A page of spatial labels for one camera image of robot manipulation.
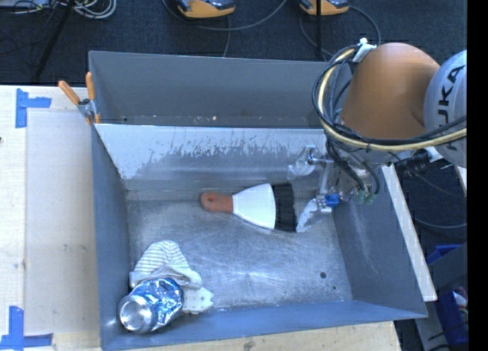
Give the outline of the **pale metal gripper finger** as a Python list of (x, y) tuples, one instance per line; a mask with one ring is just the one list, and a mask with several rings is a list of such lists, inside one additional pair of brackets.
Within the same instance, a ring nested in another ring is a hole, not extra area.
[(311, 199), (305, 208), (300, 212), (297, 219), (296, 231), (303, 233), (326, 215), (332, 213), (332, 207), (328, 206), (324, 200)]
[(309, 163), (294, 163), (287, 167), (287, 179), (298, 179), (309, 176), (316, 167)]

